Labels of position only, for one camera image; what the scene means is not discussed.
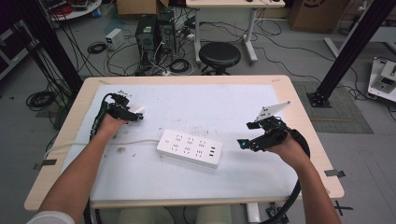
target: power strip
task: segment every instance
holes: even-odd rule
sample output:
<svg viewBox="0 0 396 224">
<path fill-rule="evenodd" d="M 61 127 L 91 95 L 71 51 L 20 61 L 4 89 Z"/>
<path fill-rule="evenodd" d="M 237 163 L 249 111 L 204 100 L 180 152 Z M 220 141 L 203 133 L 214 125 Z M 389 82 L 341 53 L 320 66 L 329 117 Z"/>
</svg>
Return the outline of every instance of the power strip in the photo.
<svg viewBox="0 0 396 224">
<path fill-rule="evenodd" d="M 161 155 L 217 168 L 222 143 L 192 136 L 186 133 L 165 130 L 157 146 Z"/>
</svg>

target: sleeve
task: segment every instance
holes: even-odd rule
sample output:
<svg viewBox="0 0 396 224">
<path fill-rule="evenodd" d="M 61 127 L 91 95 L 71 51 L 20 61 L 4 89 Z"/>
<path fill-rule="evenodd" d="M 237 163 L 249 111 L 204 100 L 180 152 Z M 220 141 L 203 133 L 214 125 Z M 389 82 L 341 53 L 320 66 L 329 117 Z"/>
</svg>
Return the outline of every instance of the sleeve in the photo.
<svg viewBox="0 0 396 224">
<path fill-rule="evenodd" d="M 27 224 L 75 224 L 75 222 L 66 213 L 46 211 L 35 214 Z"/>
</svg>

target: floor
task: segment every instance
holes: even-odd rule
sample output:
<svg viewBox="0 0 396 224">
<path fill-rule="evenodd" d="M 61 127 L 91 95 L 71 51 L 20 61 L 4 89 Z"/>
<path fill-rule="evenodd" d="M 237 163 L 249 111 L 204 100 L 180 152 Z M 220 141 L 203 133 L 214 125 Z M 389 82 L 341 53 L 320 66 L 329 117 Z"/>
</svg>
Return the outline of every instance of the floor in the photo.
<svg viewBox="0 0 396 224">
<path fill-rule="evenodd" d="M 276 21 L 281 27 L 281 34 L 271 37 L 278 45 L 311 49 L 319 52 L 324 57 L 334 59 L 325 45 L 323 37 L 330 36 L 341 44 L 343 36 L 334 32 L 331 35 L 293 32 L 286 21 Z M 122 21 L 111 11 L 94 19 L 90 16 L 70 21 L 70 28 L 81 50 L 87 55 L 86 48 L 94 41 L 104 41 L 104 36 L 114 28 L 121 28 L 125 33 L 134 33 L 136 21 Z M 244 23 L 233 25 L 245 28 Z M 279 28 L 272 21 L 265 21 L 263 29 L 277 33 Z M 236 34 L 243 32 L 229 27 L 229 32 L 212 25 L 201 27 L 203 39 L 234 41 Z M 62 29 L 57 33 L 72 62 L 76 64 L 75 54 Z M 259 62 L 249 65 L 247 54 L 240 41 L 235 44 L 242 52 L 241 62 L 228 69 L 233 75 L 288 75 L 291 80 L 313 81 L 309 77 L 296 77 L 288 72 L 280 63 L 271 63 L 265 57 L 263 49 L 256 49 Z M 322 80 L 332 61 L 326 60 L 316 53 L 303 49 L 285 49 L 270 41 L 269 38 L 257 35 L 253 41 L 255 48 L 264 48 L 267 57 L 272 61 L 280 61 L 295 75 L 316 77 Z M 185 45 L 186 58 L 193 60 L 192 44 Z M 91 55 L 90 62 L 101 73 L 104 72 L 105 53 Z M 353 67 L 357 71 L 357 86 L 366 91 L 374 57 L 385 57 L 396 60 L 396 55 L 384 44 L 370 43 L 363 50 Z M 139 59 L 136 46 L 128 46 L 120 53 L 113 56 L 111 63 L 123 68 L 136 63 Z M 89 71 L 84 67 L 79 74 L 89 76 Z M 343 78 L 343 83 L 354 86 L 355 75 L 349 70 Z M 49 118 L 38 118 L 37 113 L 29 110 L 25 104 L 26 98 L 37 91 L 47 87 L 41 71 L 32 58 L 25 58 L 15 69 L 0 81 L 0 222 L 25 223 L 34 215 L 33 212 L 23 208 L 26 196 L 35 182 L 38 171 L 34 169 L 40 163 L 45 149 L 57 131 L 52 128 Z M 355 101 L 374 134 L 345 134 L 345 133 L 318 133 L 318 137 L 326 149 L 337 170 L 345 172 L 346 177 L 340 179 L 345 196 L 337 199 L 341 206 L 351 207 L 353 210 L 342 210 L 343 223 L 396 223 L 396 172 L 394 158 L 396 151 L 396 121 L 392 119 L 388 110 L 380 103 L 373 101 Z M 267 203 L 260 204 L 262 220 L 267 219 L 265 208 Z M 183 218 L 183 207 L 168 208 L 175 218 L 176 223 L 186 223 Z M 243 204 L 232 206 L 233 223 L 248 223 L 246 209 Z M 196 207 L 187 207 L 185 216 L 189 223 L 195 220 Z M 104 223 L 115 223 L 118 210 L 107 210 L 103 213 Z M 304 223 L 304 209 L 302 202 L 296 202 L 289 210 L 290 223 Z"/>
</svg>

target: black stool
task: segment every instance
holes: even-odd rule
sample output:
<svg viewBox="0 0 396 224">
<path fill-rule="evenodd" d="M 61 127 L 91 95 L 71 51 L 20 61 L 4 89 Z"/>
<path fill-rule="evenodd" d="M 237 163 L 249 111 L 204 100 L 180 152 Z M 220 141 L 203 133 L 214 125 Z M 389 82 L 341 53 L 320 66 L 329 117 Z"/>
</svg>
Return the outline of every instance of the black stool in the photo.
<svg viewBox="0 0 396 224">
<path fill-rule="evenodd" d="M 217 76 L 223 74 L 230 75 L 225 69 L 239 63 L 241 52 L 231 44 L 212 42 L 201 47 L 199 58 L 206 64 L 206 67 L 202 69 L 203 76 L 208 76 L 212 72 L 216 72 Z M 206 71 L 208 67 L 211 67 L 213 70 Z"/>
</svg>

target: computer tower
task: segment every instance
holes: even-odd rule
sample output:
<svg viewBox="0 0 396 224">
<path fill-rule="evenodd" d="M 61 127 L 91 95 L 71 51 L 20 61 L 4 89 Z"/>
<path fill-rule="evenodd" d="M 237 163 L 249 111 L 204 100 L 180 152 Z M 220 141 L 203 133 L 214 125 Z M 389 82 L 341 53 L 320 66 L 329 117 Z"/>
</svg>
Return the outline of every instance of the computer tower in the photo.
<svg viewBox="0 0 396 224">
<path fill-rule="evenodd" d="M 175 39 L 175 13 L 172 10 L 165 10 L 160 12 L 158 24 L 163 41 L 163 53 L 173 54 L 176 52 Z"/>
<path fill-rule="evenodd" d="M 157 15 L 142 15 L 137 24 L 136 41 L 142 65 L 156 65 L 161 60 L 162 46 Z"/>
</svg>

